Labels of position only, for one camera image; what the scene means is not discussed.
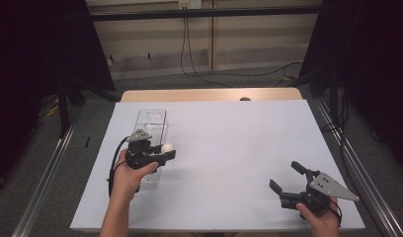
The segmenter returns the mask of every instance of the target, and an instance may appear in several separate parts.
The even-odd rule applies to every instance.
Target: wall
[[[121,5],[96,2],[89,0],[91,13],[178,9],[178,1]],[[205,9],[320,4],[319,0],[202,1]],[[315,21],[316,15],[188,19],[194,66],[196,71],[207,71],[302,61]],[[111,71],[115,80],[182,73],[181,62],[187,72],[193,71],[187,42],[181,60],[183,19],[97,22],[95,26],[106,57],[114,59]]]

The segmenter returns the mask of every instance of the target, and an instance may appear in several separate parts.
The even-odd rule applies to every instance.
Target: white ball
[[[173,144],[167,143],[161,147],[161,154],[165,154],[165,152],[169,152],[174,150]]]

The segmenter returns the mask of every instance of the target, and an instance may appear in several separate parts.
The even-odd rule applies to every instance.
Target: white tabletop
[[[131,203],[136,231],[289,231],[309,228],[269,188],[305,191],[297,161],[344,185],[306,101],[118,103],[71,228],[99,231],[109,203],[109,170],[138,112],[167,111],[167,142],[177,149],[155,189]],[[339,200],[344,229],[364,228],[355,204]]]

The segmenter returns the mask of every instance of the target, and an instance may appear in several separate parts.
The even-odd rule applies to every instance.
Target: transparent container
[[[152,136],[149,140],[151,146],[165,144],[167,139],[167,112],[165,110],[141,110],[137,117],[134,130],[142,129]],[[162,168],[159,167],[156,173],[143,177],[140,185],[142,188],[156,187],[161,178]]]

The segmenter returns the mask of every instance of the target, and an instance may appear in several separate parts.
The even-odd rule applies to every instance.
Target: hand
[[[126,151],[127,149],[121,151],[116,163],[116,166],[119,166],[115,172],[111,199],[121,199],[122,201],[130,202],[134,198],[134,192],[139,187],[142,178],[154,172],[158,168],[158,163],[152,162],[138,170],[133,170],[125,163]]]
[[[337,211],[337,199],[331,197],[330,208]],[[339,222],[337,216],[329,210],[324,210],[323,213],[316,215],[310,211],[303,203],[298,203],[296,208],[306,218],[312,226],[312,235],[314,237],[338,237]]]

